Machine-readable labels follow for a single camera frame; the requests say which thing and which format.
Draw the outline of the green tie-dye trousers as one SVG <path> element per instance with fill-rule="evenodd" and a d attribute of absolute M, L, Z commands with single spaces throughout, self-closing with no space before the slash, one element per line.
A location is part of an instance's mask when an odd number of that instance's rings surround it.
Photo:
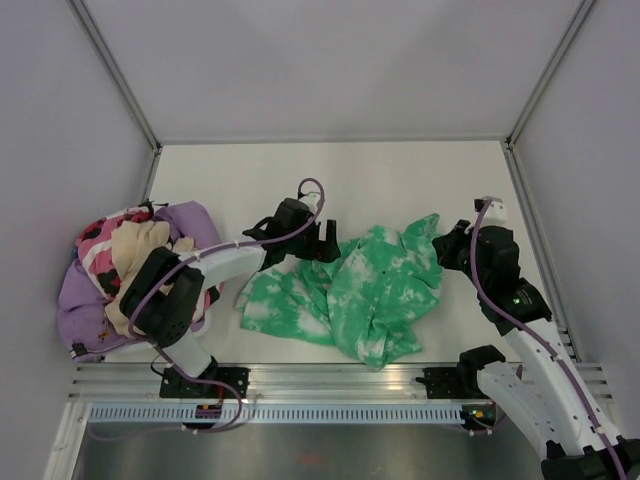
<path fill-rule="evenodd" d="M 241 328 L 331 346 L 376 370 L 422 352 L 414 325 L 440 303 L 440 219 L 431 213 L 403 230 L 375 225 L 340 243 L 333 262 L 253 275 L 235 304 Z"/>

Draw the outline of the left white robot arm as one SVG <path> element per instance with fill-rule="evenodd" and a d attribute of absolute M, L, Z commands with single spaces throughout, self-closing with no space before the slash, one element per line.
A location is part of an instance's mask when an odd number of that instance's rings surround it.
<path fill-rule="evenodd" d="M 212 368 L 215 359 L 191 329 L 199 301 L 206 295 L 216 301 L 220 284 L 266 270 L 288 255 L 322 263 L 337 260 L 337 222 L 317 220 L 323 206 L 316 193 L 286 198 L 273 215 L 243 231 L 233 243 L 187 254 L 165 247 L 152 250 L 120 300 L 129 332 L 168 360 L 193 395 L 210 395 L 218 383 Z"/>

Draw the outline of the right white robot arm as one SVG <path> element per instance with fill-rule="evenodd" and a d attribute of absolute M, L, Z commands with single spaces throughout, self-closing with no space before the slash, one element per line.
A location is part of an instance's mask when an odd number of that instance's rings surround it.
<path fill-rule="evenodd" d="M 481 312 L 518 355 L 526 384 L 494 346 L 463 352 L 464 394 L 481 393 L 504 412 L 540 458 L 546 479 L 635 479 L 639 442 L 627 439 L 595 400 L 565 349 L 538 289 L 521 275 L 513 233 L 459 221 L 434 240 L 441 267 L 463 273 Z"/>

